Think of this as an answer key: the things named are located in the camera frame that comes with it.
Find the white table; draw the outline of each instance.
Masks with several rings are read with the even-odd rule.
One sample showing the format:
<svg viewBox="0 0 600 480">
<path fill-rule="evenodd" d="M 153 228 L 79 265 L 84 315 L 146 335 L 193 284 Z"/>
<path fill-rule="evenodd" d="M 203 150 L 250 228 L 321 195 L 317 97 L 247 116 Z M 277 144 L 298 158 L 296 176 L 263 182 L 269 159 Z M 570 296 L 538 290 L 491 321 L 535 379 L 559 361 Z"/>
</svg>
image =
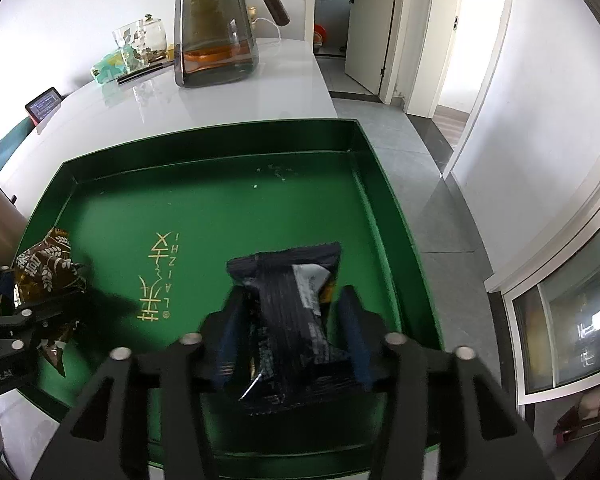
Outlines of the white table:
<svg viewBox="0 0 600 480">
<path fill-rule="evenodd" d="M 77 156 L 214 124 L 336 117 L 309 43 L 261 38 L 258 49 L 256 71 L 235 83 L 179 88 L 173 67 L 120 86 L 88 83 L 29 134 L 0 172 L 0 187 L 28 218 L 60 165 Z"/>
</svg>

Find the silver screw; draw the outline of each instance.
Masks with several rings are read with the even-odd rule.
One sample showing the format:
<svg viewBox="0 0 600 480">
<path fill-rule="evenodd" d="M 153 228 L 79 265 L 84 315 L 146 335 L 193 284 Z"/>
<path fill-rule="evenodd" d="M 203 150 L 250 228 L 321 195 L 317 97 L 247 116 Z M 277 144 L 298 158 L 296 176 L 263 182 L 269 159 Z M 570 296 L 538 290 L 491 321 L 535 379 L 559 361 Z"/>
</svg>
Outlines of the silver screw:
<svg viewBox="0 0 600 480">
<path fill-rule="evenodd" d="M 119 346 L 118 348 L 114 348 L 111 352 L 109 352 L 109 357 L 115 361 L 124 361 L 125 359 L 129 359 L 131 357 L 131 350 L 125 346 Z"/>
<path fill-rule="evenodd" d="M 470 346 L 459 346 L 456 348 L 456 356 L 463 361 L 469 361 L 475 358 L 475 350 Z"/>
<path fill-rule="evenodd" d="M 407 342 L 407 336 L 401 334 L 400 332 L 389 332 L 388 334 L 384 335 L 384 340 L 390 345 L 404 345 Z"/>
<path fill-rule="evenodd" d="M 202 336 L 198 332 L 190 332 L 181 336 L 178 341 L 183 345 L 197 345 L 202 342 Z"/>
</svg>

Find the white door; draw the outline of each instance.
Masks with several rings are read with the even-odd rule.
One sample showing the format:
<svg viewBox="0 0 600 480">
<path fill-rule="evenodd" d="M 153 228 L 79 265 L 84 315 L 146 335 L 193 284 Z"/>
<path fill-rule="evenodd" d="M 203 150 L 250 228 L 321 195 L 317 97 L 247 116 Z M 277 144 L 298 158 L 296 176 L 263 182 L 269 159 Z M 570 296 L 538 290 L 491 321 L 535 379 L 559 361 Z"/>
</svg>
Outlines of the white door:
<svg viewBox="0 0 600 480">
<path fill-rule="evenodd" d="M 459 11 L 460 0 L 431 0 L 420 65 L 406 107 L 408 114 L 433 117 L 456 38 L 454 25 Z"/>
<path fill-rule="evenodd" d="M 380 91 L 380 71 L 389 41 L 394 0 L 354 0 L 344 72 L 370 92 Z"/>
</svg>

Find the orange liquid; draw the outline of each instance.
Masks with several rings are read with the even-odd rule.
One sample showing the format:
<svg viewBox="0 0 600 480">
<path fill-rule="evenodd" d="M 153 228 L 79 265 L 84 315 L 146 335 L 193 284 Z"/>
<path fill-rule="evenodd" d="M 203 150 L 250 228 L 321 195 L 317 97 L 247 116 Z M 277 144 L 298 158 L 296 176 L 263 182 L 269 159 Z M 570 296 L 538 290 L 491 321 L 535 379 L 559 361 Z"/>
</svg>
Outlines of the orange liquid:
<svg viewBox="0 0 600 480">
<path fill-rule="evenodd" d="M 251 59 L 249 42 L 187 50 L 182 53 L 184 72 L 192 74 L 207 68 L 218 68 Z"/>
</svg>

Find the glass pitcher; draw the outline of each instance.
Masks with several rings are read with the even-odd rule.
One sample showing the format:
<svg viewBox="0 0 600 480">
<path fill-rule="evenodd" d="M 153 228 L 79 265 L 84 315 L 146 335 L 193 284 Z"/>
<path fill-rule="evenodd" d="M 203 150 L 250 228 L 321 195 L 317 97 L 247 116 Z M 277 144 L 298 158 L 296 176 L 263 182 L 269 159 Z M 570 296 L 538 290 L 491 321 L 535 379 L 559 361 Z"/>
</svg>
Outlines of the glass pitcher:
<svg viewBox="0 0 600 480">
<path fill-rule="evenodd" d="M 289 16 L 280 0 L 264 0 L 277 25 Z M 244 0 L 176 0 L 175 77 L 195 88 L 247 77 L 258 49 Z"/>
</svg>

